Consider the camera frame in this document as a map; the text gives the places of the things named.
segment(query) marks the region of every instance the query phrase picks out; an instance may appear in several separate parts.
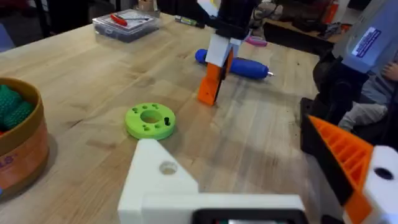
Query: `clear plastic container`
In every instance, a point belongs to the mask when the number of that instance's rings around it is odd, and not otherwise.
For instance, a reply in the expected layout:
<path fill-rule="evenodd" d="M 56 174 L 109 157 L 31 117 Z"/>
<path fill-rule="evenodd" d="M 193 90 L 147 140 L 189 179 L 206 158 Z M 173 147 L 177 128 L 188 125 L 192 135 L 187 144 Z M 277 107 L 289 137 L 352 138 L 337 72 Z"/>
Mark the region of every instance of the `clear plastic container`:
<path fill-rule="evenodd" d="M 127 26 L 115 23 L 109 14 L 93 19 L 95 31 L 101 35 L 130 43 L 160 27 L 158 18 L 141 11 L 128 9 L 116 14 L 126 20 Z"/>

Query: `cardboard container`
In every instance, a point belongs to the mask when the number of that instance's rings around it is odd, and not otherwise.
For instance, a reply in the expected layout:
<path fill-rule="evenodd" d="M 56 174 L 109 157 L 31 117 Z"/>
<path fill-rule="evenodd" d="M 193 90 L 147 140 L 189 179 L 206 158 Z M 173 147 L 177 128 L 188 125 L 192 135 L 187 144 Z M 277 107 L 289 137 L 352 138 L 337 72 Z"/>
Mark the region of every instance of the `cardboard container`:
<path fill-rule="evenodd" d="M 0 136 L 0 198 L 4 198 L 27 187 L 43 173 L 49 148 L 39 91 L 13 78 L 0 78 L 0 85 L 7 85 L 35 105 L 24 122 Z"/>

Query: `gray sleeve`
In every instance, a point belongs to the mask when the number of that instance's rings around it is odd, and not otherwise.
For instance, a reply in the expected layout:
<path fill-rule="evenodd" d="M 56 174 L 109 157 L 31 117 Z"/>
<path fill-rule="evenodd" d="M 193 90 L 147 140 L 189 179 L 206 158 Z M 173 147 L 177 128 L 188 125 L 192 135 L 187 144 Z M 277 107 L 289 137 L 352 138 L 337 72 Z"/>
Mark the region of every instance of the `gray sleeve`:
<path fill-rule="evenodd" d="M 386 114 L 387 107 L 384 105 L 354 102 L 353 109 L 344 114 L 338 126 L 341 129 L 351 132 L 355 125 L 376 123 L 383 119 Z"/>

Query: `blue label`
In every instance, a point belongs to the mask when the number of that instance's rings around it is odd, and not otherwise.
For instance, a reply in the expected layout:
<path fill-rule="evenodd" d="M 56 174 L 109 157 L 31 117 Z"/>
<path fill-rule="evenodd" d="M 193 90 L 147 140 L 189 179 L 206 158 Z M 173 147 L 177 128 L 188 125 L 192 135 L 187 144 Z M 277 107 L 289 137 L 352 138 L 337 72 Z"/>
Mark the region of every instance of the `blue label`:
<path fill-rule="evenodd" d="M 363 58 L 366 55 L 366 52 L 368 52 L 369 48 L 373 45 L 373 43 L 376 41 L 376 39 L 380 36 L 381 31 L 378 29 L 375 29 L 373 27 L 370 27 L 368 31 L 365 32 L 361 40 L 358 42 L 358 44 L 355 46 L 352 54 L 359 57 Z"/>

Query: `orange bracket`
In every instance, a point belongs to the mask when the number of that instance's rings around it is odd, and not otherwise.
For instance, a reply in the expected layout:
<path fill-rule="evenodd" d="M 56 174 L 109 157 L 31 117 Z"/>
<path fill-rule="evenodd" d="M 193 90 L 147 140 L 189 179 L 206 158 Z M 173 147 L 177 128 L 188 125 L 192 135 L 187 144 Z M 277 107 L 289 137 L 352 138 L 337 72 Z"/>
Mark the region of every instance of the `orange bracket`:
<path fill-rule="evenodd" d="M 353 188 L 344 208 L 352 224 L 360 224 L 372 212 L 372 206 L 362 192 L 373 146 L 319 118 L 309 116 L 309 119 Z"/>
<path fill-rule="evenodd" d="M 231 49 L 222 68 L 212 63 L 207 64 L 207 74 L 201 80 L 198 100 L 210 106 L 214 105 L 221 87 L 221 82 L 225 79 L 226 74 L 228 74 L 231 68 L 233 56 L 233 51 Z"/>

